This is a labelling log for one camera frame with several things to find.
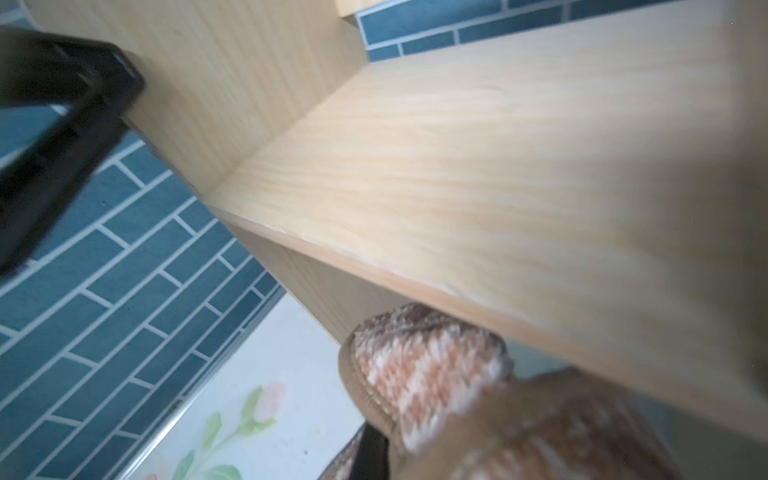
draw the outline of pink flower print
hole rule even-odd
[[[274,418],[280,411],[283,399],[286,396],[286,387],[282,383],[270,383],[261,394],[259,404],[253,413],[253,419],[264,423]]]

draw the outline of wood grain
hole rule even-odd
[[[384,3],[387,0],[335,0],[336,11],[339,13],[339,17],[346,17],[347,15],[354,15],[360,10],[371,8],[379,3]]]
[[[332,0],[24,0],[46,31],[119,45],[147,81],[127,119],[199,194],[366,62]]]
[[[227,227],[339,343],[363,320],[411,301],[248,230]]]
[[[746,338],[732,7],[674,2],[370,65],[205,201],[768,440],[745,353],[765,339]]]

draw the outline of floral pattern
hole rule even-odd
[[[276,415],[285,398],[286,388],[280,383],[271,383],[266,388],[253,390],[243,405],[240,423],[233,432],[217,442],[222,426],[221,412],[214,412],[208,418],[200,448],[190,450],[178,463],[171,480],[243,480],[240,470],[234,465],[209,466],[211,458],[231,442],[265,432],[277,423]],[[149,475],[147,480],[158,480]]]

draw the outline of blue tile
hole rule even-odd
[[[446,33],[430,35],[429,37],[420,38],[419,40],[405,41],[402,44],[402,53],[405,55],[413,55],[423,51],[450,47],[453,44],[453,32],[447,31]]]
[[[258,311],[255,315],[251,316],[247,322],[243,325],[243,329],[249,329],[251,327],[255,328],[256,325],[261,323],[261,320],[264,319],[264,317],[270,312],[273,306],[277,302],[280,301],[281,298],[283,298],[283,295],[286,294],[286,291],[282,287],[276,288],[271,295],[269,295],[266,299],[264,299],[264,302],[259,306]]]
[[[3,353],[0,356],[0,399],[34,375],[105,310],[78,295]]]
[[[533,5],[534,3],[543,2],[544,0],[507,0],[507,6],[509,8],[525,7],[526,5]]]
[[[165,271],[184,283],[230,240],[232,240],[232,234],[229,230],[221,222],[216,223],[176,257],[176,260],[166,266]]]
[[[110,468],[133,445],[135,440],[114,435],[107,445],[99,450],[94,458],[78,473],[74,480],[98,480],[103,478]]]
[[[233,243],[231,247],[227,248],[226,252],[221,254],[221,256],[235,268],[239,267],[243,260],[249,255],[250,253],[248,253],[248,250],[245,250],[245,248],[238,242]]]
[[[142,329],[54,414],[67,419],[85,420],[162,342],[159,336]]]
[[[23,480],[37,468],[74,427],[56,422],[43,422],[9,456],[0,462],[0,478]]]
[[[162,276],[156,276],[71,351],[86,359],[100,362],[176,290],[174,284]]]
[[[122,250],[101,232],[91,233],[0,298],[0,323],[24,328]]]
[[[139,180],[146,184],[168,170],[168,167],[163,162],[150,153],[146,145],[128,155],[122,162],[123,165],[128,167],[128,170],[132,171],[134,175],[139,177]]]
[[[34,143],[59,119],[47,105],[0,109],[0,157]]]
[[[230,273],[221,262],[213,262],[185,291],[152,319],[151,325],[170,334]]]
[[[536,12],[525,13],[515,17],[503,18],[493,22],[461,28],[458,38],[461,43],[482,40],[484,38],[498,37],[515,33],[517,31],[530,30],[532,28],[545,27],[560,23],[562,7],[546,8]]]
[[[571,4],[571,20],[579,20],[629,8],[644,7],[669,0],[583,0]]]
[[[248,292],[243,299],[219,322],[216,327],[197,346],[203,355],[213,356],[241,323],[259,305],[261,299],[253,292]]]
[[[104,441],[149,389],[128,383],[109,403],[40,471],[40,476],[67,478]]]
[[[192,377],[204,366],[204,360],[194,355],[189,355],[165,382],[157,387],[157,390],[144,402],[139,410],[125,422],[122,430],[137,435],[144,433],[149,425],[174,401],[176,395],[184,389],[189,381],[192,380]]]
[[[0,12],[6,12],[18,7],[18,0],[0,0]]]
[[[366,53],[368,54],[369,61],[389,60],[390,58],[400,56],[400,50],[397,49],[397,45],[374,48],[373,50],[368,50]]]
[[[117,302],[189,239],[190,234],[178,223],[168,222],[88,289],[110,302]]]
[[[264,276],[262,276],[261,279],[256,282],[256,290],[259,290],[259,293],[262,295],[267,295],[272,291],[272,288],[274,288],[275,285],[277,285],[277,280],[275,280],[275,277],[265,273]]]
[[[227,350],[229,350],[232,347],[232,345],[234,345],[234,343],[237,341],[237,339],[239,339],[241,336],[242,336],[242,334],[240,332],[235,333],[234,336],[230,339],[230,341],[227,342],[227,344],[224,346],[224,348],[221,349],[219,354],[216,355],[216,358],[214,358],[214,359],[212,359],[211,361],[208,362],[208,365],[205,366],[205,370],[203,370],[203,372],[199,376],[197,376],[197,378],[194,380],[194,382],[192,382],[181,393],[181,395],[182,396],[189,395],[192,392],[192,390],[195,389],[195,387],[200,385],[200,382],[203,382],[206,379],[206,377],[208,377],[208,375],[211,372],[211,370],[213,368],[215,368],[216,365],[218,365],[220,363],[221,358],[224,356],[224,353],[226,353]]]
[[[369,45],[500,12],[501,0],[411,0],[365,15]]]
[[[200,203],[199,200],[196,200],[195,203],[185,208],[184,211],[179,214],[179,217],[181,217],[181,219],[196,232],[202,230],[203,227],[208,225],[210,221],[214,219],[211,212],[205,205]]]
[[[137,191],[136,184],[117,167],[109,167],[99,175],[91,177],[35,250],[33,257],[42,258]]]
[[[227,285],[222,286],[209,303],[220,312],[226,311],[263,271],[264,267],[255,258],[248,260],[246,266],[237,272]]]
[[[154,435],[154,433],[157,430],[159,430],[160,427],[163,426],[163,424],[168,420],[168,417],[173,415],[174,412],[176,412],[179,409],[180,406],[181,406],[181,401],[180,400],[176,400],[175,402],[171,403],[170,407],[168,407],[168,410],[166,410],[165,413],[157,420],[157,422],[155,422],[155,424],[152,425],[152,428],[147,433],[146,437],[151,438]]]
[[[126,242],[133,243],[191,195],[178,177],[170,176],[116,217],[111,218],[106,227]]]
[[[159,382],[218,319],[218,315],[203,308],[141,369],[136,378],[149,383]]]
[[[59,359],[0,411],[0,452],[32,426],[91,369]]]
[[[17,20],[16,22],[11,23],[11,26],[16,28],[23,28],[25,30],[35,30],[35,27],[33,27],[26,18],[22,18],[21,20]]]
[[[154,437],[155,432],[160,429],[160,427],[168,420],[168,417],[174,414],[174,412],[181,406],[181,401],[177,400],[173,403],[173,405],[170,406],[170,408],[163,414],[163,416],[160,417],[160,419],[152,426],[152,429],[144,436],[144,440],[142,442],[137,443],[134,445],[134,447],[131,449],[131,452],[128,453],[124,459],[123,462],[112,472],[109,477],[105,478],[104,480],[114,480],[115,478],[124,478],[121,473],[126,469],[129,463],[134,460],[134,456],[136,455],[136,452],[138,452],[141,447],[143,447],[148,439],[152,439]]]

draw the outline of brown and white knit pattern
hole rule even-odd
[[[653,429],[623,402],[580,402],[529,430],[506,432],[497,445],[469,475],[452,479],[681,479]]]
[[[501,339],[419,303],[365,321],[353,334],[366,381],[396,410],[402,444],[417,452],[512,364]]]

